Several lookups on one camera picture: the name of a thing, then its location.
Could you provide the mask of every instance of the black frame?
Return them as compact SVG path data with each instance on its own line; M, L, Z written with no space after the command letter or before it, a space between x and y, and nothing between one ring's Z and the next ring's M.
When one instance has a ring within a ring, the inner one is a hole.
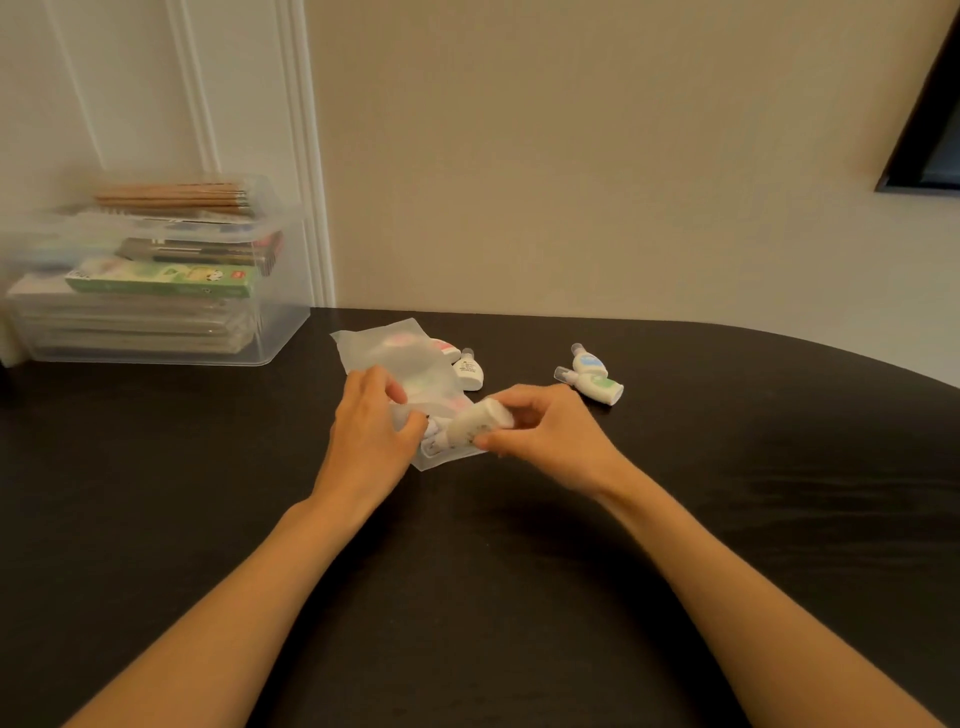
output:
M927 182L924 169L936 151L960 103L960 14L953 20L894 154L883 170L877 192L960 195L960 184Z

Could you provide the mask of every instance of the forearm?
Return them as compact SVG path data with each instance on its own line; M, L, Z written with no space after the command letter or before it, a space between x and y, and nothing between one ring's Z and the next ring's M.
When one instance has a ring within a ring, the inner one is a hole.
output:
M670 583L757 726L940 726L910 695L624 464L598 499Z
M67 726L242 726L300 607L359 525L344 511L310 501L291 508Z

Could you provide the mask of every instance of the pump cap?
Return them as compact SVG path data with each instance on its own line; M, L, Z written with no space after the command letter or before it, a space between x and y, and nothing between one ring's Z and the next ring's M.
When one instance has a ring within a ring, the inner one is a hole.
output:
M579 375L574 372L572 369L567 369L566 367L557 367L553 371L553 378L557 381L561 381L564 384L573 384L577 380Z

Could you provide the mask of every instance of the left hand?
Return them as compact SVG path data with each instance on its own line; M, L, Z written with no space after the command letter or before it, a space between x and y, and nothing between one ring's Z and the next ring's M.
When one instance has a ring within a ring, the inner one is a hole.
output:
M310 498L338 501L359 520L357 526L394 489L426 430L426 415L416 411L401 431L394 430L391 400L404 404L407 395L383 367L347 375L326 458Z

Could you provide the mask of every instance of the right hand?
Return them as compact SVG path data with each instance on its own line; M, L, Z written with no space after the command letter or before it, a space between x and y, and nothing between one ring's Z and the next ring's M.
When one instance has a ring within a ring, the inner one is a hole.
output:
M580 395L565 384L516 386L491 395L514 414L516 429L477 435L473 444L533 464L571 490L599 496L629 464Z

